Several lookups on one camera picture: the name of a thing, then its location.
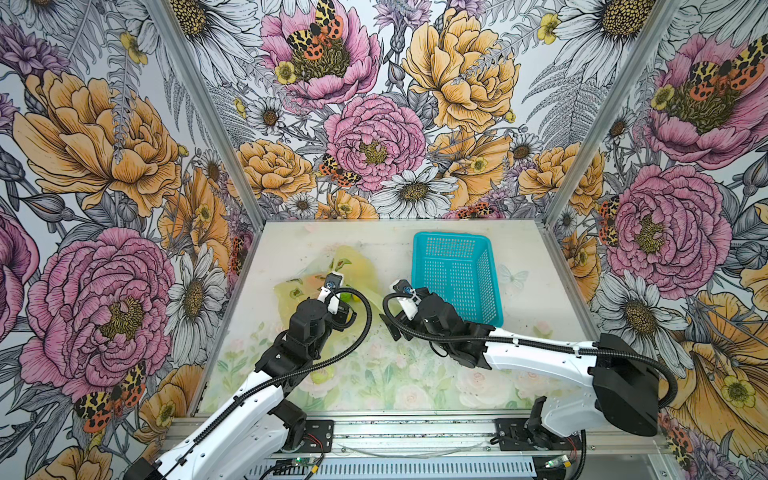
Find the teal plastic basket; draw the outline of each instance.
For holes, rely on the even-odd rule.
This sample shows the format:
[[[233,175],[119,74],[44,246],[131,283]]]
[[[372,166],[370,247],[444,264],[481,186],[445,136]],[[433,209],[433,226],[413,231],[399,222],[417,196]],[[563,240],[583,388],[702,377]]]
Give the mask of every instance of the teal plastic basket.
[[[464,320],[504,324],[491,241],[468,233],[419,232],[413,237],[411,285],[426,286]]]

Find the orange flower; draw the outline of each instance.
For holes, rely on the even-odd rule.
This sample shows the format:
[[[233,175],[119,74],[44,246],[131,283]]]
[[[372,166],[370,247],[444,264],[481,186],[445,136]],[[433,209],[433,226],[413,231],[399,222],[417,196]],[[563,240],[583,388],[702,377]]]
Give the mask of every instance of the orange flower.
[[[730,449],[756,458],[768,445],[768,325],[732,293],[699,292],[691,311],[694,337],[680,345],[694,369],[677,379],[668,407],[681,425],[721,439],[730,430]],[[667,393],[662,379],[659,395]]]
[[[483,55],[498,52],[501,45],[498,34],[481,30],[480,21],[466,11],[456,13],[450,8],[443,24],[440,32],[428,22],[413,32],[402,67],[418,83],[411,90],[431,91],[437,98],[435,124],[484,131],[495,123],[493,117],[509,111],[520,64],[515,65],[515,56],[510,53],[483,72],[457,80]]]
[[[536,168],[529,168],[520,174],[520,194],[541,198],[548,192],[557,191],[576,160],[580,146],[581,143],[576,142],[565,149],[555,147],[536,155],[533,158]],[[598,151],[571,196],[570,203],[580,215],[586,215],[595,208],[598,198],[603,195],[604,167],[605,156]]]
[[[181,186],[178,146],[148,99],[131,92],[134,108],[118,163],[112,147],[117,92],[104,79],[92,78],[86,86],[74,75],[46,71],[42,83],[29,75],[27,89],[48,116],[17,113],[13,138],[44,192],[90,194],[83,200],[88,209],[107,189],[120,191],[136,202],[139,215],[149,217],[164,195]]]
[[[86,454],[79,447],[64,449],[53,462],[40,468],[27,480],[110,480],[112,454],[98,447]]]
[[[481,135],[459,128],[449,134],[440,134],[429,151],[435,152],[441,162],[451,162],[443,177],[456,177],[458,189],[451,199],[451,210],[472,205],[491,191],[491,182],[499,184],[504,178],[504,162],[511,142],[510,137]]]
[[[584,301],[589,302],[598,289],[600,280],[600,259],[598,258],[598,239],[583,233],[579,238],[576,233],[563,240],[563,255],[568,261],[576,279],[578,289]]]
[[[157,453],[165,440],[173,420],[189,414],[192,397],[202,378],[202,366],[182,365],[171,370],[160,382],[157,392],[141,404],[139,417],[144,420],[145,425],[134,432],[134,438],[141,443],[150,444],[144,451],[148,461],[151,461],[150,458]]]
[[[308,192],[316,186],[312,164],[283,143],[267,140],[245,143],[236,155],[257,198],[266,192],[288,200],[291,195]],[[239,197],[231,178],[227,188],[233,197]]]
[[[206,244],[214,250],[214,259],[227,272],[230,261],[229,226],[224,217],[227,209],[214,195],[218,186],[206,178],[202,168],[194,169],[191,181],[185,180],[184,193],[168,197],[157,221],[161,246],[172,253],[197,255]]]
[[[344,219],[344,220],[378,220],[379,215],[373,205],[363,197],[350,195],[344,190],[339,190],[335,195],[327,195],[328,204],[320,204],[317,209],[316,219]]]

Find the robotic arm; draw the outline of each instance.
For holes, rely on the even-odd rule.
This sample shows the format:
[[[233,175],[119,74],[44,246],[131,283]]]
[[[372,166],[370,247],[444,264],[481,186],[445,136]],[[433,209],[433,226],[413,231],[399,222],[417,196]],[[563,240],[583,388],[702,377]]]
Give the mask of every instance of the robotic arm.
[[[140,458],[127,470],[124,480],[242,478],[256,460],[281,449],[298,449],[306,413],[284,397],[310,372],[349,355],[370,329],[368,301],[342,284],[341,274],[329,274],[318,298],[298,305],[288,330],[277,336],[235,395],[154,464]],[[347,350],[313,365],[331,332],[342,331],[355,321],[355,312],[336,295],[344,291],[360,296],[366,306],[366,328]]]
[[[517,335],[466,322],[439,295],[426,288],[413,289],[406,280],[393,289],[384,299],[382,319],[395,341],[402,336],[425,339],[433,343],[433,349],[437,345],[468,368],[524,370],[581,387],[570,396],[535,401],[523,428],[524,438],[516,439],[532,448],[551,449],[574,432],[608,423],[635,435],[656,435],[659,408],[676,394],[672,372],[636,354],[619,337],[603,334],[594,343]],[[397,316],[389,310],[389,301],[394,299],[402,307]],[[670,380],[670,391],[661,403],[656,370]]]

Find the floral tablecloth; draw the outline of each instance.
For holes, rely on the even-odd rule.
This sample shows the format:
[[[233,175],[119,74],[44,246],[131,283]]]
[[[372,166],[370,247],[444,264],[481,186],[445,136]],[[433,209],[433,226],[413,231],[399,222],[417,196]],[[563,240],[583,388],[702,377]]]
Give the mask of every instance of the floral tablecloth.
[[[437,230],[436,227],[446,230],[447,223],[455,225],[454,222],[435,222],[435,228],[419,228],[414,232]],[[501,248],[501,241],[492,238],[494,233],[501,238],[511,233],[503,228],[495,232],[492,223],[510,222],[476,223],[466,222],[469,233],[485,234],[494,242],[505,328],[543,338],[583,339],[572,312],[567,318],[562,310],[553,310],[567,300],[549,257],[539,252],[544,247],[535,227],[531,230],[530,226],[522,225],[524,222],[511,222],[520,224],[515,228],[525,233],[515,236],[519,248],[513,250]],[[392,280],[409,276],[408,249],[412,239],[409,231],[398,233],[398,227],[394,231],[390,227],[391,241],[382,242],[379,238],[368,243],[366,235],[363,238],[358,235],[359,242],[343,246],[333,242],[323,244],[323,224],[307,224],[302,230],[284,225],[270,223],[265,230],[260,252],[248,274],[249,280],[254,276],[253,287],[246,282],[246,291],[239,300],[244,304],[242,308],[238,304],[220,353],[215,362],[209,363],[212,370],[198,415],[214,412],[240,386],[275,336],[287,327],[295,305],[316,295],[322,275],[330,265],[344,273],[346,282],[362,290],[374,306],[381,303],[381,297],[387,293],[386,286]],[[292,263],[292,257],[281,257],[280,250],[290,249],[292,242],[301,243],[297,235],[305,237],[303,252],[306,254],[301,255],[303,262],[298,262],[303,268],[291,270],[285,264]],[[402,261],[381,261],[385,252],[391,256],[398,251],[401,241],[407,257],[400,259]],[[536,241],[535,248],[525,245]],[[518,257],[526,258],[526,263],[520,264]],[[276,258],[286,267],[280,275],[270,269]],[[266,288],[270,279],[282,281],[273,281],[271,287]],[[351,303],[359,314],[356,325],[342,333],[334,332],[323,350],[323,358],[342,351],[362,330],[365,310],[361,303]],[[525,308],[529,303],[539,305],[539,315]],[[571,389],[567,383],[526,372],[467,369],[450,358],[438,357],[428,343],[417,339],[411,342],[401,339],[395,343],[378,313],[374,311],[368,339],[354,353],[336,365],[309,375],[289,399],[308,412],[513,409],[529,407],[537,396],[557,395]]]

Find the wall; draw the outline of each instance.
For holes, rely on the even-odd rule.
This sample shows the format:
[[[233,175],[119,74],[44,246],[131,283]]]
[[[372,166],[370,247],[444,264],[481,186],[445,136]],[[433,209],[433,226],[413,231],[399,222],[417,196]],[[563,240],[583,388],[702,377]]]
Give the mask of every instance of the wall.
[[[140,2],[0,13],[0,469],[122,478],[187,414],[253,228]]]
[[[690,478],[768,478],[767,18],[685,3],[605,129],[599,207],[554,225],[601,330],[677,375],[660,423]]]
[[[322,0],[314,40],[315,2],[225,3],[173,5],[269,218],[498,219],[543,214],[654,0]]]

